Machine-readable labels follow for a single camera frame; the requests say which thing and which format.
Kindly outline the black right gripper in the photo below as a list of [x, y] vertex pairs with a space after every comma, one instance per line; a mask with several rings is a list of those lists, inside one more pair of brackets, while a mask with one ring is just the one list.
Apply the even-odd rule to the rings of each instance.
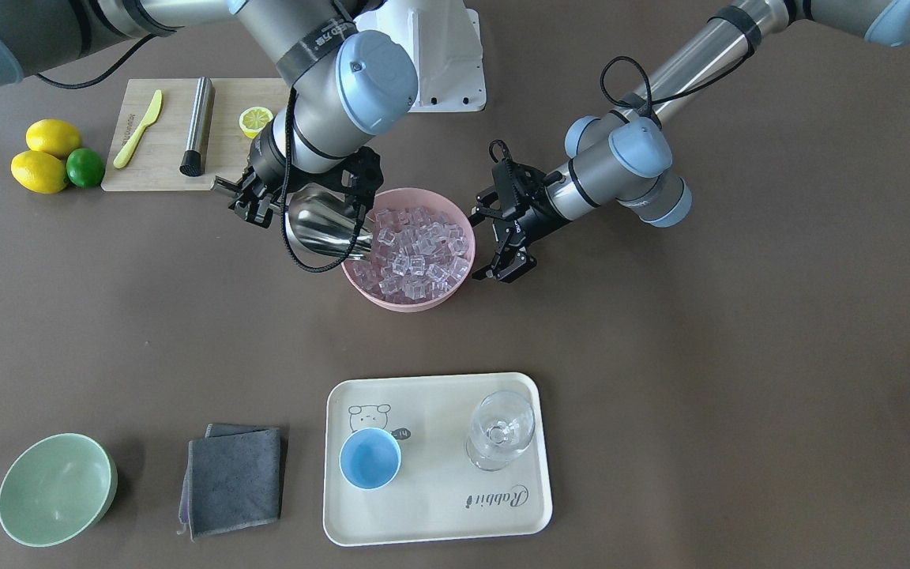
[[364, 222], [383, 181], [380, 156], [372, 148], [358, 149], [329, 171], [308, 173], [288, 167], [274, 148], [254, 145], [241, 177], [227, 181], [231, 199], [227, 208], [247, 223], [267, 229], [273, 215], [281, 215], [288, 208], [288, 195], [315, 185], [344, 195], [344, 216], [352, 223]]

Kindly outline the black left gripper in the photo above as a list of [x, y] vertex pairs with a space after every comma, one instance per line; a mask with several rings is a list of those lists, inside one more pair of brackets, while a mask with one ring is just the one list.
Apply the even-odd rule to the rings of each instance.
[[475, 227], [486, 219], [492, 220], [495, 240], [498, 241], [498, 249], [490, 263], [483, 264], [471, 273], [473, 280], [491, 278], [501, 282], [514, 282], [537, 266], [537, 259], [525, 247], [570, 222], [556, 212], [547, 194], [547, 183], [560, 181], [562, 176], [548, 175], [535, 167], [523, 166], [533, 176], [533, 188], [528, 208], [521, 215], [512, 213], [510, 217], [502, 217], [494, 184], [477, 194], [476, 205], [470, 209], [470, 225]]

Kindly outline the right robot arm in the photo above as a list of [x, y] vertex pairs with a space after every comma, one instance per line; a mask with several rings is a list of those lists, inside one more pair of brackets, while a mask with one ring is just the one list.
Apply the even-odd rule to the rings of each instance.
[[[288, 87], [284, 111], [250, 144], [237, 181], [217, 179], [230, 209], [266, 227], [294, 215], [293, 192], [307, 185], [339, 192], [362, 224], [382, 186], [369, 147], [389, 132], [418, 95], [407, 51], [379, 30], [359, 28], [364, 1], [0, 1], [0, 86], [76, 62], [117, 44], [157, 47], [187, 36], [171, 70], [227, 72], [231, 55], [260, 62]], [[218, 55], [227, 48], [228, 55]]]

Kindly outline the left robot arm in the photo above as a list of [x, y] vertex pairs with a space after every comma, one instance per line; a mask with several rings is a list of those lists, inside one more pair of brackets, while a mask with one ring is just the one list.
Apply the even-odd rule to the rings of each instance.
[[657, 71], [637, 69], [641, 83], [614, 96], [606, 115], [586, 115], [566, 133], [566, 162], [549, 171], [517, 162], [501, 140], [491, 143], [492, 184], [477, 195], [469, 222], [491, 220], [496, 248], [474, 280], [515, 281], [534, 269], [530, 249], [602, 205], [635, 212], [667, 228], [692, 209], [692, 190], [675, 171], [662, 126], [687, 102], [736, 71], [769, 35], [811, 21], [899, 47], [910, 43], [910, 1], [733, 1]]

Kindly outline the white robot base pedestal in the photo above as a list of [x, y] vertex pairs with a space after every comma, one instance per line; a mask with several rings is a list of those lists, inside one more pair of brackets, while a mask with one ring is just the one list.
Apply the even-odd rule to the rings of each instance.
[[463, 1], [385, 1], [371, 14], [409, 54], [419, 92], [415, 113], [467, 113], [487, 106], [478, 13]]

